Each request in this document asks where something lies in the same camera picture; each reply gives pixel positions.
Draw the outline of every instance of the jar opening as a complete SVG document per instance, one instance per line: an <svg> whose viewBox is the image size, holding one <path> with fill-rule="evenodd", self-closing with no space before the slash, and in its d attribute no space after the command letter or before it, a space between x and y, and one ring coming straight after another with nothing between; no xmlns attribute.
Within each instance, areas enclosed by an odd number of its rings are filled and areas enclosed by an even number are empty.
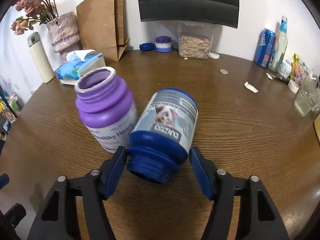
<svg viewBox="0 0 320 240"><path fill-rule="evenodd" d="M75 91L87 93L109 83L116 75L116 70L111 67L101 67L89 71L82 76L75 85Z"/></svg>

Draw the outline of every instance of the blue plastic bottle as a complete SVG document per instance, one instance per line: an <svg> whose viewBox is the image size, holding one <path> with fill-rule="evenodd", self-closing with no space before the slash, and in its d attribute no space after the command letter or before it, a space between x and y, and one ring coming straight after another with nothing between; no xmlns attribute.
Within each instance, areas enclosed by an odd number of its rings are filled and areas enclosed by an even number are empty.
<svg viewBox="0 0 320 240"><path fill-rule="evenodd" d="M156 92L130 135L128 170L148 181L167 183L188 158L197 117L196 101L186 92Z"/></svg>

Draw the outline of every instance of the purple lid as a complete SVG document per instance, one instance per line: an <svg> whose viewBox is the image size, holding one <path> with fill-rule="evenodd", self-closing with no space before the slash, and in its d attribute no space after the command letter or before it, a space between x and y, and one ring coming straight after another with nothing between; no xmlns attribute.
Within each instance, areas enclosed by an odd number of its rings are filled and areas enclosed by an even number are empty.
<svg viewBox="0 0 320 240"><path fill-rule="evenodd" d="M171 42L171 38L168 36L160 36L156 38L156 43L169 43Z"/></svg>

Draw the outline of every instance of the wood grain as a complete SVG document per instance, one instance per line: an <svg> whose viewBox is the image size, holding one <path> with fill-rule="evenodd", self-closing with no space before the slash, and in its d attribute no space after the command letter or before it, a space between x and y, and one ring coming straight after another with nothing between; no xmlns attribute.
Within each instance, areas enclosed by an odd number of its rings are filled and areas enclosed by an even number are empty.
<svg viewBox="0 0 320 240"><path fill-rule="evenodd" d="M269 80L253 62L226 55L184 60L177 51L130 51L109 65L127 81L139 114L160 88L190 93L199 106L193 145L233 176L259 176L290 237L298 234L320 199L320 146L313 127L316 116L296 113L295 95L284 83ZM221 68L229 74L220 74ZM247 90L246 81L259 92ZM25 206L25 234L59 175L83 176L111 157L80 122L74 101L71 86L56 79L41 85L4 145L0 173L8 173L10 183L0 193L0 208L5 212L14 203ZM78 204L81 233L88 239L79 198ZM211 206L188 161L167 185L124 171L116 193L105 202L118 240L200 239ZM238 210L237 198L229 239L235 236Z"/></svg>

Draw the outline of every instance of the purple plastic bottle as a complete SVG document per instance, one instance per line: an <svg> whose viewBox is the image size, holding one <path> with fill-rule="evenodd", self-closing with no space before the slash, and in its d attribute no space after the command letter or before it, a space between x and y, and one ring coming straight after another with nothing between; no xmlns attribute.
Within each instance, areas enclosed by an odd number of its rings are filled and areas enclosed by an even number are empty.
<svg viewBox="0 0 320 240"><path fill-rule="evenodd" d="M108 152L128 146L137 112L127 83L111 67L94 69L75 85L76 107L83 124Z"/></svg>

